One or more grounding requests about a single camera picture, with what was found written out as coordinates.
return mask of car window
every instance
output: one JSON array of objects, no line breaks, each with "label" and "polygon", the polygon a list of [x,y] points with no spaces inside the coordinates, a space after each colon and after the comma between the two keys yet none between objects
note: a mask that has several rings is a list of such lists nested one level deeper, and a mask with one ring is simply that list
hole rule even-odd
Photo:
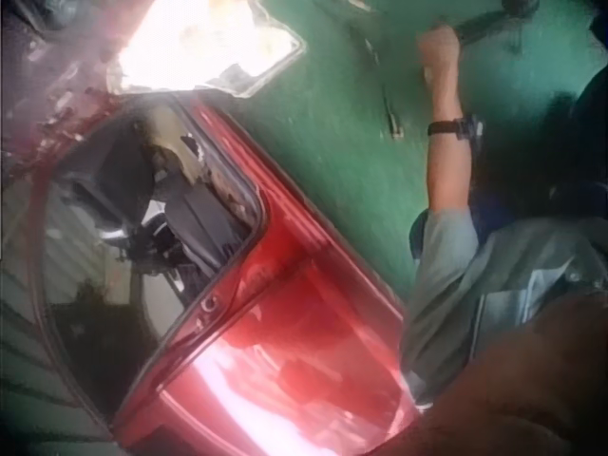
[{"label": "car window", "polygon": [[[161,237],[167,229],[162,204],[152,201],[148,213],[150,229]],[[132,247],[136,239],[100,231],[91,214],[67,199],[58,183],[50,185],[43,276],[47,313],[63,355],[99,411],[111,415],[199,290],[188,286],[193,277],[187,270],[146,256],[144,246],[138,261],[127,258],[124,243]]]}]

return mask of bright light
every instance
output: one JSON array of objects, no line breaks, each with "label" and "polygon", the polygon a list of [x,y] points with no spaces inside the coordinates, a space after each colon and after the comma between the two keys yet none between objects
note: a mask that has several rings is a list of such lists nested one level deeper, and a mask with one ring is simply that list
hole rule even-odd
[{"label": "bright light", "polygon": [[[255,78],[297,47],[286,29],[254,24],[247,0],[156,0],[108,85],[115,93],[190,90],[212,86],[234,64]],[[230,84],[220,81],[218,88],[232,91]]]}]

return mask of man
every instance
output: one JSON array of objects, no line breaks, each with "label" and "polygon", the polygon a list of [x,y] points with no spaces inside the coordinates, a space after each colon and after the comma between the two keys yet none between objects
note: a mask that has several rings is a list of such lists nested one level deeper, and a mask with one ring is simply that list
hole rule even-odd
[{"label": "man", "polygon": [[470,143],[479,131],[463,119],[459,41],[441,27],[422,38],[420,50],[433,104],[429,211],[402,371],[417,406],[427,409],[501,334],[549,312],[560,296],[578,296],[582,307],[585,296],[608,290],[608,222],[516,222],[480,245],[468,204]]}]

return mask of wristwatch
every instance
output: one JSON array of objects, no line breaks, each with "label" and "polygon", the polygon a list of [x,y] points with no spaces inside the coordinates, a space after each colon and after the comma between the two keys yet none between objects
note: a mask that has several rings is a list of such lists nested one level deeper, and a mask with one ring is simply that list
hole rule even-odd
[{"label": "wristwatch", "polygon": [[428,135],[454,133],[459,140],[469,140],[473,155],[477,155],[482,146],[484,123],[477,116],[468,114],[462,119],[433,122],[428,126]]}]

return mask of green surface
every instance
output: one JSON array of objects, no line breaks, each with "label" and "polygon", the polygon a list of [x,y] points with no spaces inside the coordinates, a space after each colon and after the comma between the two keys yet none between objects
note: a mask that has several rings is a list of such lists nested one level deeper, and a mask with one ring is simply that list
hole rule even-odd
[{"label": "green surface", "polygon": [[[457,24],[498,8],[500,2],[367,3],[375,13],[361,11],[347,0],[264,0],[277,20],[306,41],[307,52],[253,98],[219,96],[216,103],[251,133],[371,267],[407,299],[415,273],[409,227],[427,206],[429,105],[415,37],[442,18]],[[545,0],[523,31],[522,55],[509,49],[513,33],[465,49],[463,103],[488,122],[487,164],[482,172],[486,184],[521,187],[508,170],[521,167],[536,153],[531,145],[538,145],[549,106],[562,93],[580,94],[605,65],[603,48],[588,31],[591,18],[592,11],[582,1]],[[370,65],[347,23],[377,49],[380,69]],[[404,124],[405,138],[400,142],[388,134],[380,79],[387,83]]]}]

